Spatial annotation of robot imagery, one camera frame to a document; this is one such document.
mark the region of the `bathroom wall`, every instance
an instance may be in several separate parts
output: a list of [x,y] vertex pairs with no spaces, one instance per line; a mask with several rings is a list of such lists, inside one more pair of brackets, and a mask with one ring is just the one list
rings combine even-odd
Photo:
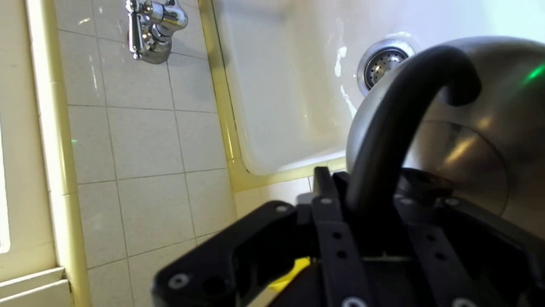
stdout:
[[198,0],[169,63],[134,61],[125,0],[57,0],[98,307],[149,307],[154,272],[236,220]]

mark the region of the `yellow trim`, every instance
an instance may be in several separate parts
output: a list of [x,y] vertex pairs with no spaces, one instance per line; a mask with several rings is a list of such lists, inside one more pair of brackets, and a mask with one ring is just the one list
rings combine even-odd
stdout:
[[26,0],[26,5],[59,262],[67,271],[74,303],[89,307],[91,291],[84,228],[71,143],[55,1]]
[[[200,10],[234,191],[270,185],[273,182],[285,182],[299,177],[311,177],[316,165],[301,167],[289,172],[278,172],[273,175],[255,175],[246,168],[238,136],[236,114],[232,109],[232,97],[229,90],[229,78],[217,28],[219,25],[215,18],[214,0],[200,0]],[[330,160],[326,163],[331,168],[345,168],[345,158]]]

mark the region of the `chrome drain overflow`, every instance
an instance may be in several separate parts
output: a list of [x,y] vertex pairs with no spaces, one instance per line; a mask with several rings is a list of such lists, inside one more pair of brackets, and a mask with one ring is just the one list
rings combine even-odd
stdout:
[[415,56],[411,35],[393,35],[372,44],[359,64],[359,86],[367,95],[374,85],[404,59]]
[[379,49],[365,64],[365,85],[372,88],[387,71],[399,66],[410,54],[401,47]]

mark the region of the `faucet handle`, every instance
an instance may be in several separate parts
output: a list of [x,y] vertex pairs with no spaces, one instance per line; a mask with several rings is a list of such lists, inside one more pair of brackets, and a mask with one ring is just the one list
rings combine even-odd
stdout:
[[144,39],[142,39],[142,1],[141,0],[127,0],[127,10],[130,15],[130,51],[134,52],[135,59],[144,56]]

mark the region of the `curved black arm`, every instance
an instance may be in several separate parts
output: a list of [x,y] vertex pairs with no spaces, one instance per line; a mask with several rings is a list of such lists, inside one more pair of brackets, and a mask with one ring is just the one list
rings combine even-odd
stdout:
[[403,162],[428,105],[447,85],[447,100],[464,105],[479,97],[481,80],[464,51],[432,47],[411,61],[387,90],[362,143],[347,192],[353,223],[381,218],[381,206],[393,202]]

